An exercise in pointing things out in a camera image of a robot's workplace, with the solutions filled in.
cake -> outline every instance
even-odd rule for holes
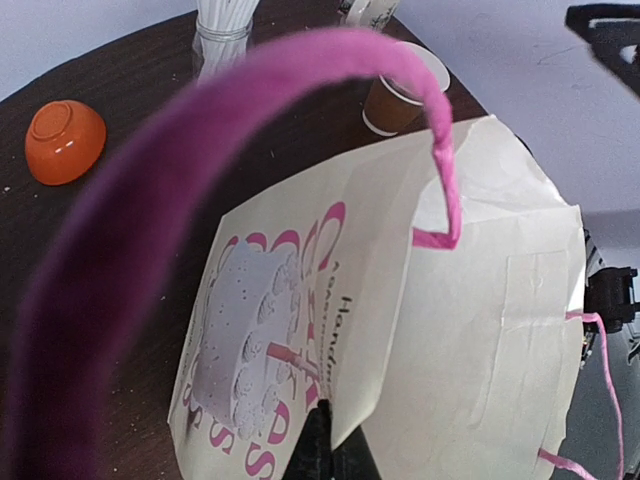
[[[300,289],[293,246],[261,252],[240,242],[206,292],[193,401],[240,439],[262,432],[278,407],[280,385],[293,374],[291,362],[267,350],[291,344]]]

paper cup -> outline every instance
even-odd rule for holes
[[[451,77],[447,68],[434,54],[414,43],[399,42],[409,47],[431,70],[440,90],[449,88]],[[362,120],[369,129],[383,137],[393,137],[422,113],[422,102],[400,85],[379,77],[373,82],[364,104]]]

table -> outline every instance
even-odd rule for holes
[[[256,43],[331,24],[336,18],[332,2],[318,3],[263,0],[254,19]],[[16,308],[30,273],[78,192],[109,154],[191,80],[194,23],[195,15],[187,14],[119,39],[0,102],[0,392],[6,385]],[[387,33],[416,41],[396,21]],[[180,478],[166,416],[191,307],[220,217],[303,169],[381,140],[360,117],[369,84],[347,82],[300,101],[253,139],[224,184],[203,203],[145,332],[116,365],[104,419],[103,478]],[[456,121],[485,114],[457,79],[452,78],[447,94]],[[40,106],[65,98],[85,102],[103,116],[107,159],[71,185],[45,187],[27,169],[24,135]],[[423,127],[418,120],[411,130]]]

brown cup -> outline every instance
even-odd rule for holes
[[[422,103],[389,80],[379,77],[371,86],[362,120],[374,133],[393,137],[422,113]]]

bag handle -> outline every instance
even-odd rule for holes
[[[460,209],[451,106],[408,49],[364,29],[307,32],[256,48],[192,85],[112,158],[78,199],[21,305],[10,370],[9,478],[96,478],[99,413],[114,360],[140,331],[192,212],[247,139],[312,89],[384,75],[422,97],[442,174],[453,248]]]
[[[616,395],[616,389],[613,385],[613,377],[611,376],[611,369],[609,367],[609,349],[607,347],[607,331],[604,327],[604,323],[602,322],[602,318],[597,313],[568,313],[567,320],[573,320],[574,318],[582,318],[584,323],[595,323],[598,325],[598,330],[600,332],[600,348],[602,350],[602,364],[604,369],[604,380],[607,384],[607,390],[609,391],[609,396],[611,397],[611,403],[613,403],[613,407],[616,411],[616,423],[618,428],[618,472],[616,479],[622,480],[624,476],[624,436],[622,433],[622,411],[620,410],[620,403],[618,402],[618,396]],[[593,475],[591,475],[582,465],[578,463],[560,457],[558,455],[554,455],[541,448],[538,452],[538,456],[547,462],[551,463],[556,468],[560,468],[562,470],[569,470],[570,472],[575,473],[580,478],[584,480],[597,480]]]

